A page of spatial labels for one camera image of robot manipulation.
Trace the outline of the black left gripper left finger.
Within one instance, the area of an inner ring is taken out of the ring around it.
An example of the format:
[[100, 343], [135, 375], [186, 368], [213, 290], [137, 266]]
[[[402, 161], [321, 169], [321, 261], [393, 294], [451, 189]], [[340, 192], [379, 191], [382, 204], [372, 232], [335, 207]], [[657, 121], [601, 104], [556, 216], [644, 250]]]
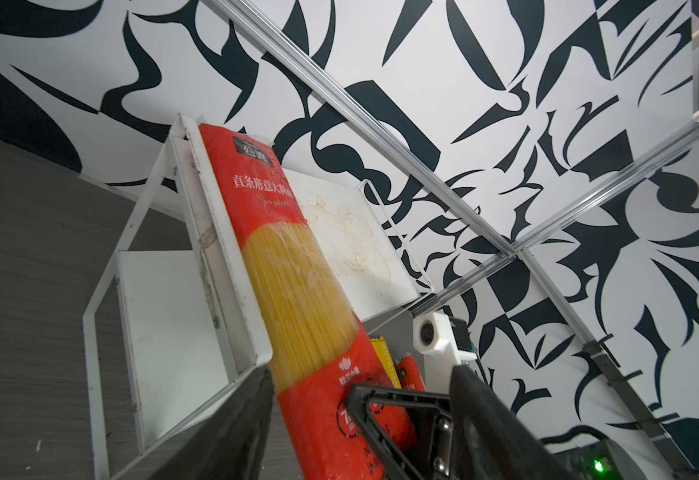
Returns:
[[154, 479], [257, 479], [262, 471], [274, 382], [257, 368], [231, 397], [152, 477]]

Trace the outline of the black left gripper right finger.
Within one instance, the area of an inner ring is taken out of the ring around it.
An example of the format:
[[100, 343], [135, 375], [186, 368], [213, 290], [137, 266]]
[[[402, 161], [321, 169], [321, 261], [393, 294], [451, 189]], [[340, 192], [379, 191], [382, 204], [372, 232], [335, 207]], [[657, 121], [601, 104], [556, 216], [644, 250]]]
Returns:
[[471, 368], [451, 370], [457, 479], [571, 479]]

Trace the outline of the aluminium cage frame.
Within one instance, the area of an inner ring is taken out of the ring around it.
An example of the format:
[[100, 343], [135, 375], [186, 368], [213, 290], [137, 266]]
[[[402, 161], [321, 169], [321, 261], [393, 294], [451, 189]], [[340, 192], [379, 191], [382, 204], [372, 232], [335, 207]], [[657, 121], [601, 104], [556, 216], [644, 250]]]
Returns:
[[687, 1], [226, 1], [288, 78], [276, 152], [369, 180], [539, 437], [699, 476]]

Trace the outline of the yellow Pastatime spaghetti bag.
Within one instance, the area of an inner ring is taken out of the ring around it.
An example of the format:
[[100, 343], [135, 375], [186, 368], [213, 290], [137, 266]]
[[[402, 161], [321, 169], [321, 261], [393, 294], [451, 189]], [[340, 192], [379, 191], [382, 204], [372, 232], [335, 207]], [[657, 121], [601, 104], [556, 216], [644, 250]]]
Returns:
[[375, 353], [377, 353], [377, 358], [379, 358], [379, 362], [381, 362], [383, 370], [387, 373], [387, 377], [389, 377], [389, 381], [391, 381], [393, 388], [401, 389], [401, 381], [399, 381], [399, 375], [397, 375], [395, 360], [393, 360], [393, 355], [391, 355], [391, 350], [389, 350], [387, 341], [385, 341], [383, 337], [371, 338], [371, 345], [373, 345], [373, 349], [375, 349]]

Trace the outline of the white two-tier shelf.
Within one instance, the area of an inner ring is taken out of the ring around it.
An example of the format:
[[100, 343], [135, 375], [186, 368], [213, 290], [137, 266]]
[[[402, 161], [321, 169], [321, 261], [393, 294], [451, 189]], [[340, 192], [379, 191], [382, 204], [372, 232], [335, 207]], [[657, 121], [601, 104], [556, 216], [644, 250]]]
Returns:
[[[419, 298], [356, 188], [288, 171], [309, 226], [353, 307], [379, 328]], [[164, 180], [177, 184], [191, 248], [132, 249]], [[94, 475], [111, 479], [96, 315], [116, 286], [135, 410], [137, 460], [211, 416], [272, 356], [254, 290], [196, 118], [179, 115], [83, 315]]]

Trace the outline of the red spaghetti bag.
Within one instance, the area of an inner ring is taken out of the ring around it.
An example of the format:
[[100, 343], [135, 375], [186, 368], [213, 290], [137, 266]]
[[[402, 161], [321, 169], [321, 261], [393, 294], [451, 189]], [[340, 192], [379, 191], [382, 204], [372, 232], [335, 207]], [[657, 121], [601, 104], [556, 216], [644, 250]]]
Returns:
[[419, 371], [419, 366], [417, 366], [417, 361], [415, 361], [413, 355], [403, 356], [395, 364], [395, 371], [397, 371], [397, 377], [399, 377], [399, 383], [401, 383], [403, 390], [427, 391], [425, 382], [423, 382], [423, 376], [421, 376], [421, 371]]
[[275, 390], [305, 478], [387, 478], [345, 400], [353, 384], [391, 379], [274, 150], [220, 126], [199, 130], [268, 330]]

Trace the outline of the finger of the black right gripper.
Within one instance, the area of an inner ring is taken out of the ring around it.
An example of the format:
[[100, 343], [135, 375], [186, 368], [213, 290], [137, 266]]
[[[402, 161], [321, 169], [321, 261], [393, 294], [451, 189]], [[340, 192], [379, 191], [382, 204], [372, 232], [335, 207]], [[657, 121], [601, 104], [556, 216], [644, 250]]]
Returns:
[[447, 395], [358, 383], [349, 388], [346, 407], [387, 478], [453, 478]]

